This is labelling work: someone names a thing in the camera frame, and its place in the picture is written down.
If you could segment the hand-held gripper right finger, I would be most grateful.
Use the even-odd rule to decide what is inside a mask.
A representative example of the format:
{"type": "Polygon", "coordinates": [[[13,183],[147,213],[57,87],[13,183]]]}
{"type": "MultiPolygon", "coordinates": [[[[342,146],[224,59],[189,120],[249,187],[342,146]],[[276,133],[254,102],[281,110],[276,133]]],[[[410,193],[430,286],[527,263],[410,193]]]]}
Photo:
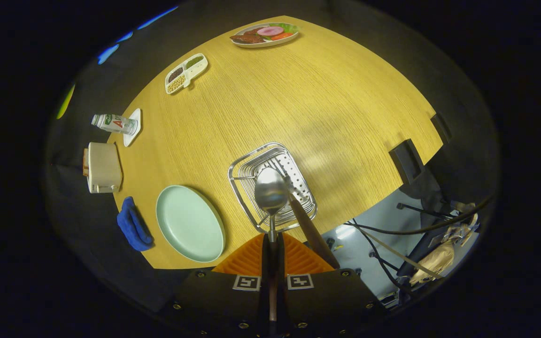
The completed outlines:
{"type": "Polygon", "coordinates": [[[352,338],[384,320],[384,306],[350,268],[334,269],[290,235],[278,237],[277,334],[352,338]]]}

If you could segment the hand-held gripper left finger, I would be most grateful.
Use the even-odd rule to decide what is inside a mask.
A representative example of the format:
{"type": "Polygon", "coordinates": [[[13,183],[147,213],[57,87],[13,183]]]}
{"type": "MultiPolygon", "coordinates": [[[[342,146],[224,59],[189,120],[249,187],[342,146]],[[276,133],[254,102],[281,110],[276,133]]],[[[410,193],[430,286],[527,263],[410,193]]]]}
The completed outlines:
{"type": "Polygon", "coordinates": [[[268,236],[260,234],[187,276],[172,300],[175,321],[202,338],[268,336],[268,279],[268,236]]]}

